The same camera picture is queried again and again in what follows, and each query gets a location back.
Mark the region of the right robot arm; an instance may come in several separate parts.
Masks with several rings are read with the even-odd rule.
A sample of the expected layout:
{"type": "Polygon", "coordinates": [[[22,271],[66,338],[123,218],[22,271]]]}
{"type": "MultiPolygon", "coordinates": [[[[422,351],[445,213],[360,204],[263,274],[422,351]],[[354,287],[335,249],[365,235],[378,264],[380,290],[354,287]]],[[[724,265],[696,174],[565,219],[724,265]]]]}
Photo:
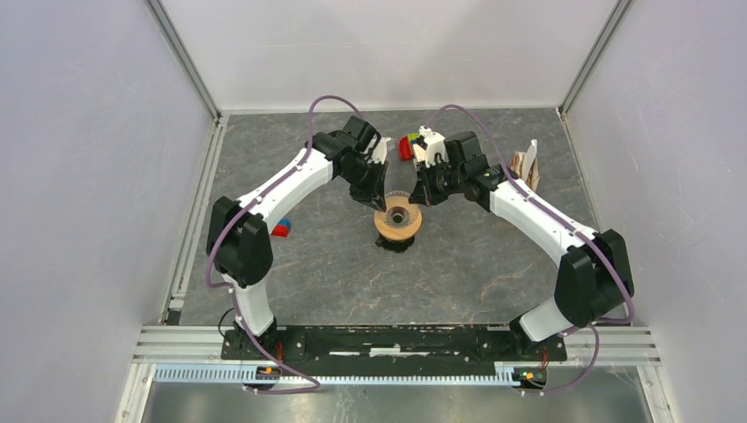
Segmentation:
{"type": "Polygon", "coordinates": [[[510,323],[508,345],[515,357],[530,360],[544,349],[545,339],[601,322],[612,309],[631,304],[632,274],[619,233],[570,219],[515,173],[492,167],[472,131],[444,137],[421,127],[412,151],[417,172],[412,203],[435,206],[462,194],[518,228],[556,264],[550,299],[510,323]]]}

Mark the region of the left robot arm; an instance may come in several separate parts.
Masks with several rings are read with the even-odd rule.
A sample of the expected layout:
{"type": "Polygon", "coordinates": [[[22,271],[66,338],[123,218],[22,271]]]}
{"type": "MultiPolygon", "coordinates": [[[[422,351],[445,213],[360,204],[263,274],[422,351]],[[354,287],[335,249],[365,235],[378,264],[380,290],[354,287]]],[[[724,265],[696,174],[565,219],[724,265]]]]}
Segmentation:
{"type": "Polygon", "coordinates": [[[298,155],[259,188],[237,199],[219,198],[211,210],[206,252],[234,301],[236,322],[245,332],[243,347],[266,359],[277,347],[270,330],[264,279],[273,265],[270,234],[286,214],[316,189],[336,178],[348,182],[353,200],[382,211],[388,141],[369,122],[352,116],[340,130],[317,132],[298,155]]]}

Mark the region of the round wooden dripper holder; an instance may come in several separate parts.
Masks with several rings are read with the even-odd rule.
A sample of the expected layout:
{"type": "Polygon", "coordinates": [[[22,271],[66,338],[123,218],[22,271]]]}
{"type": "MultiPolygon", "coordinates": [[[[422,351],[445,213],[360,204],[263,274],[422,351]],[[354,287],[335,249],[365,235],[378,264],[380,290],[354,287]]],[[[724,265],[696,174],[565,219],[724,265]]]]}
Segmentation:
{"type": "Polygon", "coordinates": [[[408,196],[394,194],[386,197],[385,211],[376,211],[373,222],[386,240],[407,241],[421,228],[423,216],[419,205],[412,204],[408,196]]]}

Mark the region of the black coffee server base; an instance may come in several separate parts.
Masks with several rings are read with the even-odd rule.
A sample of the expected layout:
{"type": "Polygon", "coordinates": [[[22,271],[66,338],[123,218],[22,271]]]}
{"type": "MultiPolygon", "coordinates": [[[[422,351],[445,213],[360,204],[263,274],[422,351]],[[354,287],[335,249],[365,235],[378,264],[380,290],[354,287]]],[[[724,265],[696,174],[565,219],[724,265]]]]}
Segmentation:
{"type": "Polygon", "coordinates": [[[386,251],[400,254],[400,253],[405,252],[407,249],[409,249],[414,244],[414,242],[415,242],[414,236],[404,239],[404,240],[394,241],[394,240],[384,237],[382,234],[379,234],[379,237],[375,241],[375,245],[386,251]]]}

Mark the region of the clear glass dripper cone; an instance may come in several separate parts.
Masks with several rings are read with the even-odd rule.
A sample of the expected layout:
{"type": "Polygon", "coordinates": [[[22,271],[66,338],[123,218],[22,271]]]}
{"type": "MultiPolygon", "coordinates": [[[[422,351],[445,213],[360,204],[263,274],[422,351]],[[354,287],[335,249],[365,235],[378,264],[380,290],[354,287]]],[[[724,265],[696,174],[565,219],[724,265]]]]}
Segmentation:
{"type": "Polygon", "coordinates": [[[419,226],[422,223],[422,213],[418,204],[410,204],[409,194],[395,190],[386,195],[387,210],[383,221],[393,229],[405,229],[419,226]]]}

